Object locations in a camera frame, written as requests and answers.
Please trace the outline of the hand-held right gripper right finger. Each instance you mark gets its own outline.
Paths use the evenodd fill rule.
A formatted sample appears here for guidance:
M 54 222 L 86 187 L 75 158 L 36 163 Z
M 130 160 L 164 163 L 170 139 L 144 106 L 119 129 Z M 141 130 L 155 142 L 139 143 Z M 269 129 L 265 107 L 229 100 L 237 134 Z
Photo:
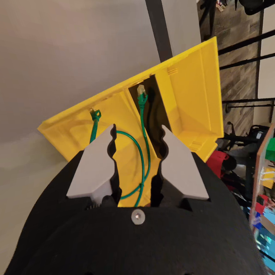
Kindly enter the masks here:
M 160 153 L 162 159 L 151 181 L 151 207 L 181 207 L 187 199 L 209 199 L 190 149 L 164 125 Z

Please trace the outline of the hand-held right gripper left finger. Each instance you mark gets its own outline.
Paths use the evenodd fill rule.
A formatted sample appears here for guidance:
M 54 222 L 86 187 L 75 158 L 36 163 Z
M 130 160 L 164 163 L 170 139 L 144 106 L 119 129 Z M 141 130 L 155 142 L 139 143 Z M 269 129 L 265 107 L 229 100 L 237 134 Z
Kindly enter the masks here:
M 97 205 L 109 196 L 117 205 L 122 190 L 119 186 L 117 163 L 113 158 L 116 152 L 116 125 L 111 124 L 83 151 L 73 180 L 67 191 L 70 199 L 89 197 Z

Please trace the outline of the yellow plastic bin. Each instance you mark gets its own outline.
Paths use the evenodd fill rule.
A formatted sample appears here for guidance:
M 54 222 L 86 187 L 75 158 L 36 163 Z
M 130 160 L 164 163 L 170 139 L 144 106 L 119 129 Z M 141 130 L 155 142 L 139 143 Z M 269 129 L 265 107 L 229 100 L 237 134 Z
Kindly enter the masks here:
M 88 144 L 92 107 L 101 111 L 97 137 L 111 124 L 132 135 L 144 154 L 146 143 L 138 110 L 137 87 L 155 75 L 171 132 L 206 162 L 224 136 L 216 38 L 156 65 L 43 121 L 38 131 L 70 161 Z

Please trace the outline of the black bin divider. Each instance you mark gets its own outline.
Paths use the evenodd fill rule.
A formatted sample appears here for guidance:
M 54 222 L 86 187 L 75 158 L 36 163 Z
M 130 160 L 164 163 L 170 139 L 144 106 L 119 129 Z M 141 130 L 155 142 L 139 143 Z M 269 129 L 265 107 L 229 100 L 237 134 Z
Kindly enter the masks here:
M 156 156 L 159 159 L 163 158 L 164 145 L 161 141 L 162 125 L 165 125 L 171 130 L 170 123 L 167 117 L 160 90 L 156 81 L 155 75 L 150 76 L 140 83 L 143 85 L 148 95 L 144 109 L 144 125 L 147 136 L 150 139 Z

